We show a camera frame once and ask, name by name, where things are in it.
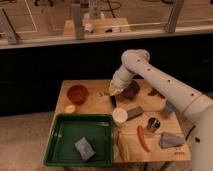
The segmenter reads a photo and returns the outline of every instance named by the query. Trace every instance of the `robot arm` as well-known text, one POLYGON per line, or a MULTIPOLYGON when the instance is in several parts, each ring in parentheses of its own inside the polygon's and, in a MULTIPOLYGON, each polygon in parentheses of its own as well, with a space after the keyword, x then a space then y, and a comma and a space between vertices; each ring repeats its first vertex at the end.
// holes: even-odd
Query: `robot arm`
POLYGON ((213 101, 198 90, 178 81, 149 64, 146 50, 128 50, 122 55, 122 65, 113 75, 109 92, 122 92, 138 74, 165 96, 177 110, 196 124, 196 142, 192 150, 192 171, 213 170, 213 101))

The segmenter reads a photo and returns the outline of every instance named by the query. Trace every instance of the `floor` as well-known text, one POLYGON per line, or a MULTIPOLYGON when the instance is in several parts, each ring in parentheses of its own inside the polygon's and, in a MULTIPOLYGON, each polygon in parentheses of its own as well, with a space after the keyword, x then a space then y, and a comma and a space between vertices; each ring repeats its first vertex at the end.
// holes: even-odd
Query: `floor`
MULTIPOLYGON (((63 171, 45 167, 43 157, 53 112, 0 117, 0 171, 63 171)), ((192 124, 178 116, 187 134, 192 124)), ((157 171, 163 163, 150 163, 148 171, 157 171)), ((188 162, 174 162, 167 171, 187 171, 188 162)), ((143 171, 143 165, 117 165, 110 169, 73 168, 73 171, 143 171)))
MULTIPOLYGON (((71 19, 71 3, 74 0, 54 0, 51 7, 48 0, 0 1, 13 27, 22 39, 62 35, 64 23, 71 19)), ((112 18, 109 6, 101 0, 101 10, 106 18, 112 18)), ((132 30, 163 28, 170 15, 172 5, 161 0, 116 0, 121 7, 114 10, 115 16, 127 18, 132 30)), ((199 26, 213 24, 213 5, 210 0, 185 0, 178 26, 199 26)))

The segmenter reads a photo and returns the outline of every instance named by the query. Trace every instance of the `wooden table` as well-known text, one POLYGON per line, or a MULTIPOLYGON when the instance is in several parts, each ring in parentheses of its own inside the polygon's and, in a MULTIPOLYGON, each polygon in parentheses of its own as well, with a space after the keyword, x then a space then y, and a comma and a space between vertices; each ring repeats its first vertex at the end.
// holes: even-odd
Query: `wooden table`
MULTIPOLYGON (((84 19, 83 25, 90 23, 94 26, 93 34, 103 34, 116 23, 121 27, 121 32, 130 32, 129 23, 126 18, 84 19)), ((73 20, 66 20, 63 35, 74 35, 73 20)))
MULTIPOLYGON (((162 115, 160 112, 164 105, 165 99, 159 95, 149 96, 148 93, 151 91, 152 87, 144 80, 137 80, 141 90, 134 100, 124 99, 121 95, 116 97, 117 106, 122 107, 126 110, 134 108, 140 105, 144 114, 140 117, 134 118, 127 121, 124 126, 117 127, 114 131, 121 131, 123 138, 130 153, 130 162, 153 162, 153 161, 184 161, 190 160, 191 154, 187 143, 179 148, 168 148, 161 149, 159 146, 159 140, 162 132, 171 132, 178 136, 184 136, 180 128, 178 120, 175 113, 172 113, 169 118, 162 115), (160 120, 160 128, 150 136, 150 134, 145 134, 145 140, 150 148, 149 153, 144 151, 142 148, 138 136, 137 136, 137 126, 143 125, 146 127, 147 121, 150 117, 156 117, 160 120)), ((67 98, 67 90, 75 85, 81 84, 87 87, 89 91, 89 97, 87 101, 77 106, 76 113, 100 113, 100 114, 111 114, 113 111, 113 106, 111 104, 110 98, 104 95, 103 92, 107 92, 110 80, 68 80, 64 81, 59 94, 55 115, 59 113, 64 113, 64 109, 67 105, 72 104, 67 98)), ((123 163, 124 161, 120 156, 116 158, 115 163, 123 163)))

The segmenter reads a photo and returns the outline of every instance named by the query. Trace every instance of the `green plastic tray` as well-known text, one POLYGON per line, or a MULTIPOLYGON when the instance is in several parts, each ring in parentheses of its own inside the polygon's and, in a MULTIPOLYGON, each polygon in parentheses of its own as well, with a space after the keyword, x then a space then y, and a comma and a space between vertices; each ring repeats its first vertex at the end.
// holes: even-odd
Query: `green plastic tray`
POLYGON ((48 142, 44 164, 61 167, 110 167, 113 163, 112 116, 107 114, 60 114, 48 142), (81 159, 75 143, 86 137, 96 154, 81 159))

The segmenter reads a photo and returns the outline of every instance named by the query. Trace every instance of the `white cup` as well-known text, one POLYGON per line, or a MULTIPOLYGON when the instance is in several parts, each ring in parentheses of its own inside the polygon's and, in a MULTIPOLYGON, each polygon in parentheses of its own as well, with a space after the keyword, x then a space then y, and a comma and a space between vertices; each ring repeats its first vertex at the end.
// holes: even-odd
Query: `white cup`
POLYGON ((127 111, 123 108, 117 107, 112 112, 112 118, 117 126, 122 126, 128 119, 127 111))

